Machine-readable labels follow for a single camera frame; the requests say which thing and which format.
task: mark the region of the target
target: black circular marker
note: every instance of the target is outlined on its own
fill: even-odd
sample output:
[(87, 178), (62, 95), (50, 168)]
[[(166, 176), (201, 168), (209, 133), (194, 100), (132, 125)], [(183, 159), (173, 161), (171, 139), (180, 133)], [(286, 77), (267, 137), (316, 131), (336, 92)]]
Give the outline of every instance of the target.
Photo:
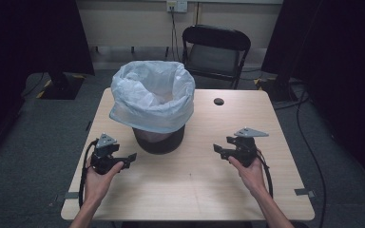
[(215, 105), (223, 105), (224, 100), (222, 98), (216, 98), (215, 100), (213, 100), (213, 103), (215, 103)]

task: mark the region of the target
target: trash can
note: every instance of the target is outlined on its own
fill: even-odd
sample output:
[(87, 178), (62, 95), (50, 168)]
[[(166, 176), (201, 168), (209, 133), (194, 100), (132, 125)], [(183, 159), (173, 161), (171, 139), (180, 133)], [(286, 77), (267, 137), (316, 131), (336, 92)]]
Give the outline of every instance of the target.
[(194, 112), (195, 82), (183, 64), (135, 61), (113, 76), (109, 117), (132, 127), (139, 146), (152, 154), (175, 150)]

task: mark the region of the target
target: wooden table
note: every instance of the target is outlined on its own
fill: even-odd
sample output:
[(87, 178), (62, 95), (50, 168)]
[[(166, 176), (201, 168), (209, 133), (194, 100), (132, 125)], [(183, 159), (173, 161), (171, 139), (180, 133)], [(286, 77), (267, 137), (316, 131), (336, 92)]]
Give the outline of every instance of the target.
[[(224, 99), (215, 105), (214, 99)], [(248, 126), (269, 133), (255, 138), (274, 184), (274, 197), (288, 219), (310, 220), (314, 210), (268, 95), (263, 91), (196, 89), (194, 114), (185, 127), (182, 144), (165, 155), (153, 155), (137, 144), (132, 128), (109, 119), (114, 100), (106, 89), (88, 134), (88, 144), (103, 132), (116, 138), (114, 157), (138, 153), (129, 169), (114, 178), (96, 212), (98, 220), (257, 220), (264, 219), (238, 171), (213, 151), (213, 143), (234, 148), (226, 136)], [(83, 154), (69, 192), (78, 192)], [(66, 199), (62, 217), (74, 219), (78, 200)]]

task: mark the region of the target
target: human hand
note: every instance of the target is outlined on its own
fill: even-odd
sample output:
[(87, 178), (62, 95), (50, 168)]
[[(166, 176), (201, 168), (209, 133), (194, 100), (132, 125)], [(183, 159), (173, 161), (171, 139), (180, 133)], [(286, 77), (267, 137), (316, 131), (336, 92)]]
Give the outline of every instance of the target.
[(230, 163), (233, 164), (239, 171), (239, 175), (244, 185), (250, 190), (251, 195), (257, 198), (262, 193), (266, 192), (265, 182), (262, 174), (262, 164), (259, 158), (255, 158), (250, 166), (244, 167), (234, 157), (228, 158)]
[(112, 178), (120, 172), (124, 163), (119, 161), (112, 166), (108, 173), (100, 175), (94, 171), (93, 167), (90, 166), (90, 161), (91, 158), (89, 158), (86, 162), (88, 170), (85, 184), (85, 202), (94, 203), (98, 206), (106, 196)]

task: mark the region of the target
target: chair back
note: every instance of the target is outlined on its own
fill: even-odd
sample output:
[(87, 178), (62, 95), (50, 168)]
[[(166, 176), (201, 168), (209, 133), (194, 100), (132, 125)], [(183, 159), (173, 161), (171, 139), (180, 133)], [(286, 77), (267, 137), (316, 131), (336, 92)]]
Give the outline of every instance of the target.
[(226, 48), (238, 51), (248, 51), (251, 47), (250, 39), (241, 31), (196, 25), (186, 28), (182, 33), (183, 45), (186, 42), (214, 48)]

